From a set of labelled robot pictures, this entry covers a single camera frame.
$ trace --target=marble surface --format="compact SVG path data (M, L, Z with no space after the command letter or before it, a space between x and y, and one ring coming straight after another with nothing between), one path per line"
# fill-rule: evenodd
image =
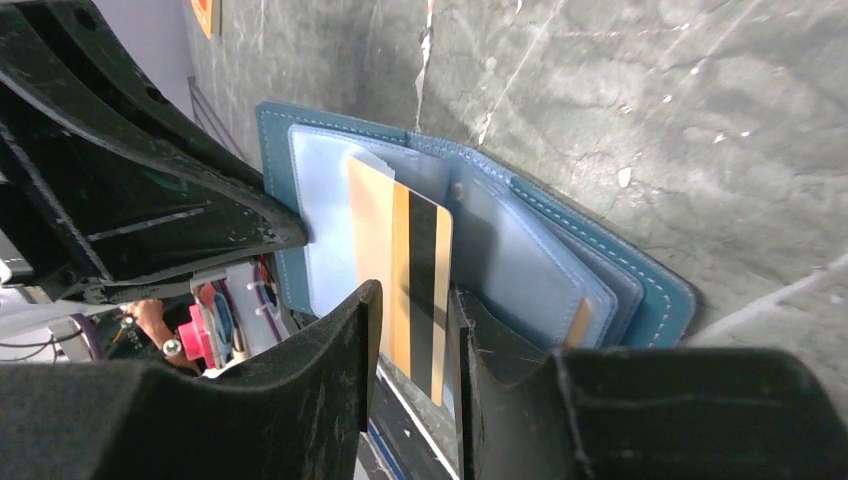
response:
M426 0L223 0L201 89L259 168L280 100L414 126ZM848 419L848 1L435 0L421 128L689 280L693 344L775 345Z

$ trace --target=red object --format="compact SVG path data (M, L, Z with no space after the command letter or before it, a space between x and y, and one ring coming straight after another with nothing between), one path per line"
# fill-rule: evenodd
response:
M192 305L188 307L188 313L191 314L191 322L177 327L183 350L186 352L186 358L189 360L203 358L206 366L213 368L215 367L215 354L209 340L209 332L206 331L203 314L200 313L200 306Z

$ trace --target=wallet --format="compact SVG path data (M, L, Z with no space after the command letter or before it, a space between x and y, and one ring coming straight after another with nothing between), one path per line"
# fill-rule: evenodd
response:
M449 210L451 284L542 351L671 347L693 317L681 278L473 148L280 103L260 104L257 123L265 189L309 234L305 247L275 254L292 310L326 315L358 286L345 166L354 157Z

